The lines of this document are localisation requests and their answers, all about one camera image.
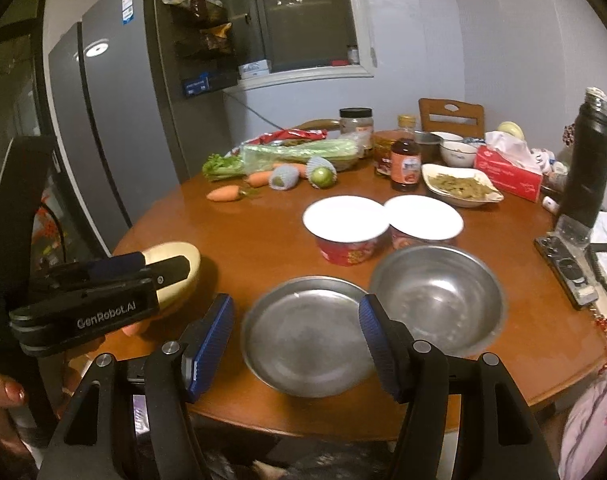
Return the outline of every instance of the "round table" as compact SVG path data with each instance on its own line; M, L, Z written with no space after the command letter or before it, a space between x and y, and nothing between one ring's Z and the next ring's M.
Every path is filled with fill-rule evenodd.
M190 410L274 433L395 440L406 407L381 389L374 372L334 397L282 394L244 364L240 325L260 296L298 276L336 276L367 290L373 269L392 248L357 266L329 264L304 228L302 214L312 202L328 196L356 194L383 203L399 193L388 180L374 176L372 167L340 173L339 183L328 190L300 182L286 192L265 187L257 197L238 202L206 200L221 184L210 184L202 176L189 180L157 202L120 241L116 254L173 240L194 244L202 254L199 285L180 311L153 322L140 336L108 335L99 352L112 352L119 359L146 355L205 313L216 292L226 292L236 304L235 327L212 387ZM507 323L488 350L501 357L527 402L546 400L598 368L605 361L605 338L589 312L571 307L533 246L533 239L551 226L550 214L510 194L499 205L459 212L465 227L458 246L486 262L506 292ZM448 430L458 428L458 417L459 398L452 396Z

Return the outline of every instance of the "white wall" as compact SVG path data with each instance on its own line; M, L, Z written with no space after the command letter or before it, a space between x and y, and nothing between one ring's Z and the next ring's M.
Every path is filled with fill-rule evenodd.
M95 1L47 0L46 57ZM607 93L607 31L586 0L367 2L374 78L290 83L235 97L281 126L368 106L378 129L395 126L400 113L417 113L420 97L452 98L484 105L487 129L512 120L531 147L558 150L585 87ZM233 100L226 109L235 141L272 129Z

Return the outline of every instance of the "white lid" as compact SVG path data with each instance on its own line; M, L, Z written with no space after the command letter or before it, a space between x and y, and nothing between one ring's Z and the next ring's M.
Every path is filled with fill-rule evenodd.
M333 196L315 202L303 212L303 225L331 242L372 240L389 227L381 204L362 196Z
M421 195L402 195L386 202L390 225L422 240L450 240L463 230L463 218L448 204Z

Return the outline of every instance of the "wooden chair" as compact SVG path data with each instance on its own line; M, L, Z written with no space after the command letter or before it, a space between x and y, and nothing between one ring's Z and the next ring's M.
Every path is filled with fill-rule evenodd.
M462 103L450 99L421 98L419 100L419 114L421 116L421 128L425 132L449 132L462 137L479 137L480 139L483 139L486 134L483 106L481 105ZM430 118L431 115L474 119L476 124L436 121Z
M315 119L294 126L295 130L328 130L329 132L339 129L338 119Z

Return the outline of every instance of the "stainless steel bowl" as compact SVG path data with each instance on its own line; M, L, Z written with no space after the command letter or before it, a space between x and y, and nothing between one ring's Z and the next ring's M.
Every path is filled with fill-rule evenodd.
M421 150L421 162L423 164L430 164L439 160L441 137L429 132L415 132L415 142Z
M415 339L453 356L483 351L507 316L495 275L480 259L453 247L415 246L392 253L376 267L370 291Z
M360 383L373 361L359 326L365 290L328 276L282 283L242 324L242 352L268 386L297 397L327 397Z

